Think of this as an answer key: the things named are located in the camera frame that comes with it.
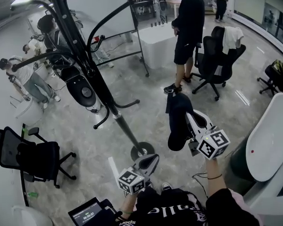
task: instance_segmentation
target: black chair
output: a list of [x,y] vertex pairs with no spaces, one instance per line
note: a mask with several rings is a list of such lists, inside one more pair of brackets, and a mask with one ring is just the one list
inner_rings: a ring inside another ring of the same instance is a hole
[[263,90],[260,90],[259,93],[262,94],[263,91],[270,89],[274,96],[275,92],[278,93],[276,87],[283,92],[283,71],[277,70],[274,67],[274,64],[271,64],[265,69],[265,73],[269,77],[268,81],[262,79],[261,77],[257,78],[257,81],[263,81],[267,85],[267,87]]
[[[196,46],[195,67],[198,68],[200,74],[191,73],[191,77],[197,76],[205,81],[192,91],[193,94],[205,86],[210,84],[216,93],[215,100],[219,100],[219,93],[215,84],[222,84],[225,87],[226,81],[232,76],[232,66],[234,62],[244,53],[246,47],[241,45],[240,48],[230,49],[226,55],[222,52],[223,35],[225,29],[223,27],[216,27],[212,32],[212,36],[203,38],[204,54],[198,53],[199,45]],[[221,66],[220,75],[215,75],[216,69]]]
[[76,180],[76,176],[70,176],[61,168],[68,157],[76,157],[75,153],[60,159],[58,144],[44,140],[39,135],[39,128],[30,129],[28,135],[35,135],[44,143],[36,144],[22,139],[10,127],[0,129],[0,166],[24,171],[24,178],[30,182],[53,180],[56,188],[60,188],[57,185],[59,170],[68,178]]

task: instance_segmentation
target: hand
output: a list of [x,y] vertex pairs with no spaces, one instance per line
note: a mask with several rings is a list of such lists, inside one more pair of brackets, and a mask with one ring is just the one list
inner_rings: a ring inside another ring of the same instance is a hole
[[177,33],[179,32],[179,29],[176,28],[176,27],[173,27],[173,30],[174,30],[174,35],[175,35],[175,37],[176,37],[176,36],[177,36]]

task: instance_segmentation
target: digital display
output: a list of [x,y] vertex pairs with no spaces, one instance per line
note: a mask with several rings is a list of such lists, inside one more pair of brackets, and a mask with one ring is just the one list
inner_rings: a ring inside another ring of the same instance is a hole
[[94,203],[93,205],[73,215],[72,217],[78,226],[83,226],[101,210],[102,208],[97,203]]

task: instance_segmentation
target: round base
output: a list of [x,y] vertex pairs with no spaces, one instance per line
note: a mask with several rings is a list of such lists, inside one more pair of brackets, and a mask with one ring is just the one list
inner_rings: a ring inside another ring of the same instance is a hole
[[[144,151],[144,155],[149,155],[149,154],[155,154],[155,150],[154,147],[148,143],[148,142],[140,142],[139,146],[143,149]],[[143,155],[141,155],[141,153],[136,149],[136,147],[134,146],[131,149],[131,158],[133,161],[136,161],[136,159],[138,159],[139,157],[141,157]]]

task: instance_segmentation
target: wristband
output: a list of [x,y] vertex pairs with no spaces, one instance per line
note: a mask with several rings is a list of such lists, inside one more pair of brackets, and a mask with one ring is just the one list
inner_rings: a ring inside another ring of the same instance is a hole
[[220,174],[218,177],[215,177],[215,178],[208,178],[208,180],[216,179],[216,178],[219,178],[221,176],[222,176],[222,174]]

